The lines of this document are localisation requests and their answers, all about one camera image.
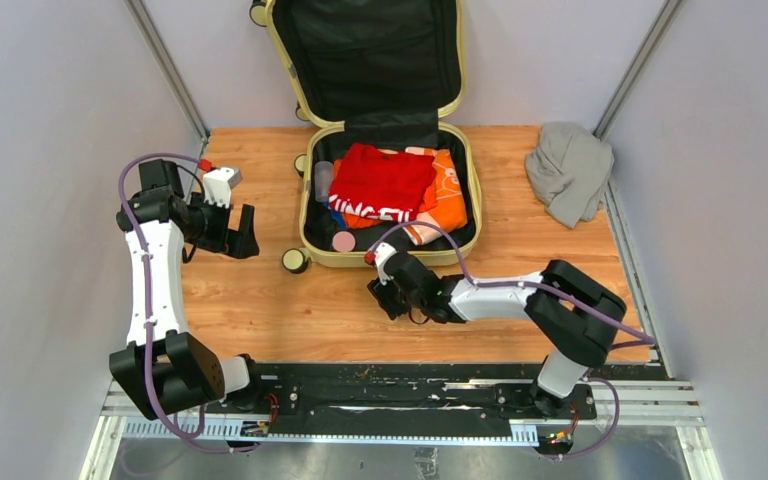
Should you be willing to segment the clear plastic cup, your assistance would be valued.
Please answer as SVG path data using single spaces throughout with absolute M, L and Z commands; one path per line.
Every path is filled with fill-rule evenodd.
M 313 196 L 319 203 L 329 201 L 330 188 L 334 180 L 334 164 L 329 161 L 319 161 L 313 167 Z

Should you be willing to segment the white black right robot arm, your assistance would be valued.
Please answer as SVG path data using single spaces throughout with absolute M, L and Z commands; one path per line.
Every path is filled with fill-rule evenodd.
M 504 279 L 438 276 L 406 252 L 369 253 L 376 279 L 367 288 L 390 319 L 419 311 L 439 324 L 483 319 L 529 320 L 552 351 L 532 382 L 528 407 L 556 417 L 571 403 L 585 373 L 602 366 L 627 312 L 625 302 L 564 260 Z

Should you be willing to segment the pink round lid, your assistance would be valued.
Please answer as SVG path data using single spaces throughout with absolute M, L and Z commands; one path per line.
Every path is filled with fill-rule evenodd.
M 335 252 L 352 252 L 356 247 L 355 236 L 348 230 L 338 231 L 332 237 L 331 246 Z

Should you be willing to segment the red printed shirt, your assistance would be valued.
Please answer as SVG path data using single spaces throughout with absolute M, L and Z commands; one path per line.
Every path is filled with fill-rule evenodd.
M 432 155 L 355 143 L 334 168 L 327 203 L 344 217 L 404 222 L 437 206 Z

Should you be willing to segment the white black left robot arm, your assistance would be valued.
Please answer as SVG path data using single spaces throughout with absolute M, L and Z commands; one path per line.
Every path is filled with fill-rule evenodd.
M 247 259 L 259 253 L 253 206 L 229 225 L 236 167 L 159 153 L 128 163 L 118 180 L 116 215 L 132 268 L 132 313 L 124 349 L 109 356 L 113 379 L 149 420 L 227 399 L 258 411 L 266 386 L 247 354 L 220 359 L 191 332 L 182 267 L 194 253 Z

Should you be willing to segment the orange white patterned garment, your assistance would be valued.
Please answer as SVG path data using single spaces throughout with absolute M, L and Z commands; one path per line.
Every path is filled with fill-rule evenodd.
M 464 227 L 468 223 L 467 208 L 451 152 L 421 147 L 408 147 L 405 152 L 434 157 L 435 180 L 426 190 L 416 220 L 446 232 Z

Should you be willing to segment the cream suitcase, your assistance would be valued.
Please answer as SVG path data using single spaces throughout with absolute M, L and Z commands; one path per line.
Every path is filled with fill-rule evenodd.
M 264 27 L 288 72 L 296 115 L 316 133 L 295 168 L 303 180 L 301 245 L 287 250 L 294 274 L 312 264 L 360 267 L 364 252 L 386 236 L 428 266 L 466 256 L 482 229 L 482 193 L 470 142 L 446 122 L 461 104 L 466 73 L 462 5 L 458 1 L 255 1 L 251 20 Z M 388 225 L 358 230 L 349 252 L 334 249 L 338 222 L 314 197 L 315 167 L 355 143 L 391 150 L 446 149 L 465 200 L 467 222 L 448 238 L 413 245 Z

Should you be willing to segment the blue garment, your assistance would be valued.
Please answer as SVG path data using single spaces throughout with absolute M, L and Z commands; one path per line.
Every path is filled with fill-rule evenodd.
M 345 219 L 343 215 L 340 212 L 334 211 L 334 210 L 328 210 L 329 217 L 336 223 L 337 228 L 339 230 L 348 230 L 349 227 L 347 226 Z

